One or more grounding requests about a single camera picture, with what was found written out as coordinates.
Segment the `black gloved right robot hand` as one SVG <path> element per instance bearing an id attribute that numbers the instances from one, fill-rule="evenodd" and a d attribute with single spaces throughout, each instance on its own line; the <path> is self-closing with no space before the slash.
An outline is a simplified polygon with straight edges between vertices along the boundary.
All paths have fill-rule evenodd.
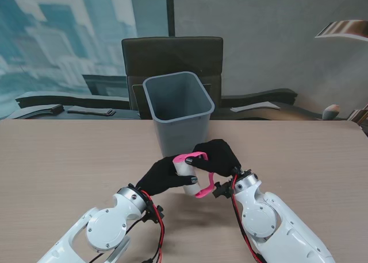
<path id="1" fill-rule="evenodd" d="M 235 170 L 239 171 L 242 168 L 228 143 L 222 139 L 197 144 L 193 152 L 204 152 L 208 159 L 188 157 L 185 163 L 209 173 L 229 177 L 235 174 Z"/>

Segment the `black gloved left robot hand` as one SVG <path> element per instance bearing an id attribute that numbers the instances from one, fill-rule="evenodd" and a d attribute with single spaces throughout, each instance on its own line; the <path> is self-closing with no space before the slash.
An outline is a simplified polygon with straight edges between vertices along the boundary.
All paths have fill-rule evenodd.
<path id="1" fill-rule="evenodd" d="M 136 188 L 150 196 L 161 194 L 170 188 L 193 185 L 198 182 L 196 176 L 180 176 L 177 174 L 173 159 L 165 157 L 157 161 L 136 184 Z"/>

